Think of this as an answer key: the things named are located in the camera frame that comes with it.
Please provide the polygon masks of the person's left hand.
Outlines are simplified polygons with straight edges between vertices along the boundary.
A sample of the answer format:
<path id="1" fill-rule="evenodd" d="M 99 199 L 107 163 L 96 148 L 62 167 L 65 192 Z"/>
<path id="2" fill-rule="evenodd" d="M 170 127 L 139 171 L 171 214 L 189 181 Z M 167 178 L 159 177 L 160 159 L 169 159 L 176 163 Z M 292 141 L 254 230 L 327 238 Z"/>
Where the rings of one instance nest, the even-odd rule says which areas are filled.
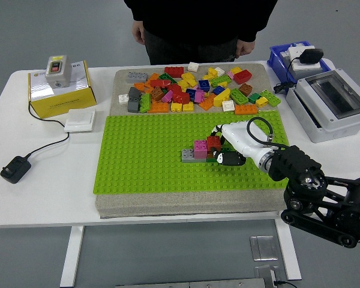
<path id="1" fill-rule="evenodd" d="M 238 59 L 241 56 L 250 54 L 255 48 L 256 42 L 246 42 L 240 39 L 236 42 L 235 58 Z"/>

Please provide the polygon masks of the person's right hand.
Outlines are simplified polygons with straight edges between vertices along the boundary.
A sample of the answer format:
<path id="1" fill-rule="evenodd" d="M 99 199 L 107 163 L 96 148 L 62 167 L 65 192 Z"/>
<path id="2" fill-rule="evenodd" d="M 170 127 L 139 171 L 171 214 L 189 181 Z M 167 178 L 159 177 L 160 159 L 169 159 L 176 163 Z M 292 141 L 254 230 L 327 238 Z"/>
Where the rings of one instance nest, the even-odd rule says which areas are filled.
<path id="1" fill-rule="evenodd" d="M 145 35 L 144 35 L 145 29 L 143 26 L 142 21 L 133 21 L 131 33 L 133 35 L 134 40 L 141 44 L 145 45 Z"/>

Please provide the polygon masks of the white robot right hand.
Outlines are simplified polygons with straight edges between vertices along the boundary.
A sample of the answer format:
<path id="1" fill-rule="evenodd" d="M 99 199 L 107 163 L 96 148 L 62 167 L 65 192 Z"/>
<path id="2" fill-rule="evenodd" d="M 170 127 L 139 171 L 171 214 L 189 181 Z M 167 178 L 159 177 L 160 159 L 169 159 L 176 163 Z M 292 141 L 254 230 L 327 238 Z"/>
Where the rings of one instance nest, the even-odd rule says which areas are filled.
<path id="1" fill-rule="evenodd" d="M 251 122 L 250 132 L 258 140 L 253 139 L 247 131 L 248 123 L 249 121 L 240 121 L 215 126 L 211 136 L 221 132 L 222 142 L 224 139 L 227 140 L 236 151 L 220 152 L 212 148 L 214 158 L 222 165 L 241 166 L 245 163 L 244 158 L 249 157 L 261 171 L 268 173 L 276 146 L 259 143 L 259 141 L 268 142 L 268 136 L 254 122 Z"/>

